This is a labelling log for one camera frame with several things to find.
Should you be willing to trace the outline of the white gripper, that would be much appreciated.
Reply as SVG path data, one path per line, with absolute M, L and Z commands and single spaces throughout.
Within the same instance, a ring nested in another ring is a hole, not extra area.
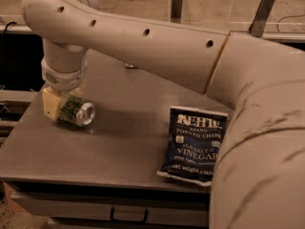
M 84 94 L 88 49 L 44 39 L 43 51 L 42 76 L 50 85 L 42 93 L 44 114 L 56 121 L 67 102 L 67 96 L 61 92 L 71 91 L 79 97 Z

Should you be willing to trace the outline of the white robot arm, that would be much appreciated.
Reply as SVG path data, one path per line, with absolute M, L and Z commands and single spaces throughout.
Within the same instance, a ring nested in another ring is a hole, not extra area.
M 305 229 L 304 52 L 246 32 L 105 13 L 98 0 L 22 0 L 21 11 L 43 38 L 43 77 L 58 91 L 83 82 L 95 50 L 233 110 L 210 229 Z

